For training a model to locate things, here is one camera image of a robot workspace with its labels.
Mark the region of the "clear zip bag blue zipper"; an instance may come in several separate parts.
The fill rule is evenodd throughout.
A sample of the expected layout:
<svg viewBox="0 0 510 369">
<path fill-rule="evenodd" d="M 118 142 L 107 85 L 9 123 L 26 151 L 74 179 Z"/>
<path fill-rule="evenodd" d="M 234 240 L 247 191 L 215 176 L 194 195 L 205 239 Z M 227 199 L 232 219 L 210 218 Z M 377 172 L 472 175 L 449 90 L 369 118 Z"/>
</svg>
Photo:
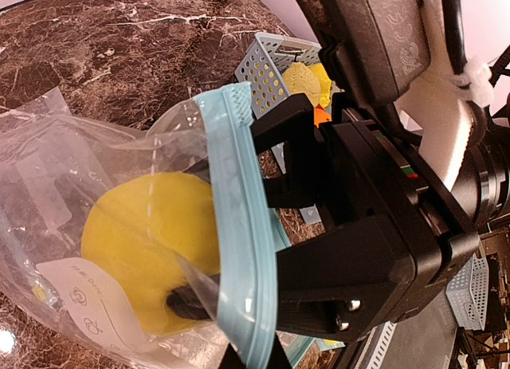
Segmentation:
<svg viewBox="0 0 510 369">
<path fill-rule="evenodd" d="M 203 92 L 146 131 L 74 116 L 57 88 L 1 112 L 1 290 L 67 337 L 137 368 L 292 367 L 277 342 L 277 253 L 248 82 Z"/>
</svg>

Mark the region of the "round yellow lemon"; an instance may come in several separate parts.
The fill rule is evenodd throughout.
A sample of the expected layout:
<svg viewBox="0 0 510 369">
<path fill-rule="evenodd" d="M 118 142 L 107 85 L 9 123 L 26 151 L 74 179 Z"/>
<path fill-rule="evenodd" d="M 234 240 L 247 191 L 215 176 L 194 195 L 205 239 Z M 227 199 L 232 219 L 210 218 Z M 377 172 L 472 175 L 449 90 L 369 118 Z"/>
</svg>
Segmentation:
<svg viewBox="0 0 510 369">
<path fill-rule="evenodd" d="M 207 275 L 220 272 L 211 185 L 196 175 L 143 175 L 104 193 L 89 211 L 80 254 L 123 288 L 142 329 L 170 336 L 200 326 L 167 306 L 186 283 L 176 257 Z"/>
</svg>

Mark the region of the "orange fruit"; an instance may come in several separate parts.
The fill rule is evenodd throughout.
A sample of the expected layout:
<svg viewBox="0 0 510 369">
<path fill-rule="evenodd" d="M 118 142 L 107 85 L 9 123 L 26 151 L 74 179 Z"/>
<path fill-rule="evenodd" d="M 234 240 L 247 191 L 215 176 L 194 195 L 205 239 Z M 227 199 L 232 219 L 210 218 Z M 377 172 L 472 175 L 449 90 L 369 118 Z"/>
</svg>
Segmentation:
<svg viewBox="0 0 510 369">
<path fill-rule="evenodd" d="M 330 122 L 332 120 L 332 116 L 327 111 L 322 108 L 314 109 L 314 124 L 316 127 L 319 127 L 323 123 Z"/>
</svg>

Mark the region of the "pale yellow potato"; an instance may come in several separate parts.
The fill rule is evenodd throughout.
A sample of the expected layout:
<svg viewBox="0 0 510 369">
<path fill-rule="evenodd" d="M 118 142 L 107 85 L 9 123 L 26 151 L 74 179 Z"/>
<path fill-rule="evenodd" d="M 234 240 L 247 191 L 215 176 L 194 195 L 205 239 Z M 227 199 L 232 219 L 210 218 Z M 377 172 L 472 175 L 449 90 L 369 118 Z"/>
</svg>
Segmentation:
<svg viewBox="0 0 510 369">
<path fill-rule="evenodd" d="M 283 81 L 291 95 L 303 93 L 313 107 L 320 103 L 321 86 L 319 78 L 304 63 L 292 63 L 282 74 Z"/>
</svg>

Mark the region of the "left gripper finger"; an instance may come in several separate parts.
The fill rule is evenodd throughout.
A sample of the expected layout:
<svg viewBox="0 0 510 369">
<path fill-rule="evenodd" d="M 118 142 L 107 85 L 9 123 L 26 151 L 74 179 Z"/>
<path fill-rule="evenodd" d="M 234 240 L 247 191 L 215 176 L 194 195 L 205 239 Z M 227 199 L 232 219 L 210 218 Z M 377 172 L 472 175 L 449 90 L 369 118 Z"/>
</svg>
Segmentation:
<svg viewBox="0 0 510 369">
<path fill-rule="evenodd" d="M 256 348 L 243 361 L 241 354 L 234 349 L 232 343 L 227 346 L 221 361 L 221 369 L 235 368 L 268 368 L 268 369 L 291 369 L 287 355 L 277 336 L 270 339 L 271 345 L 262 344 L 262 349 Z"/>
</svg>

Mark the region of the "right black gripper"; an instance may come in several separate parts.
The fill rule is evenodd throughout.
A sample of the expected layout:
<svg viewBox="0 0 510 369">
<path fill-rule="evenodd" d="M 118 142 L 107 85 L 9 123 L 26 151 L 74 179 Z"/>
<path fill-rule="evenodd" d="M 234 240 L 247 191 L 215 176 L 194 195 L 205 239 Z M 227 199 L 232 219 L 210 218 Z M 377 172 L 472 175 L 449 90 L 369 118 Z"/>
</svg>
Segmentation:
<svg viewBox="0 0 510 369">
<path fill-rule="evenodd" d="M 255 119 L 240 93 L 192 101 L 206 133 L 222 271 L 208 276 L 187 262 L 187 284 L 167 296 L 177 316 L 215 320 L 233 343 L 268 343 L 276 331 L 352 342 L 416 316 L 473 255 L 478 233 L 454 196 L 416 150 L 369 120 L 320 126 L 327 232 L 276 251 L 270 209 L 318 201 L 312 104 L 299 93 Z M 258 156 L 277 145 L 284 174 L 263 179 Z"/>
</svg>

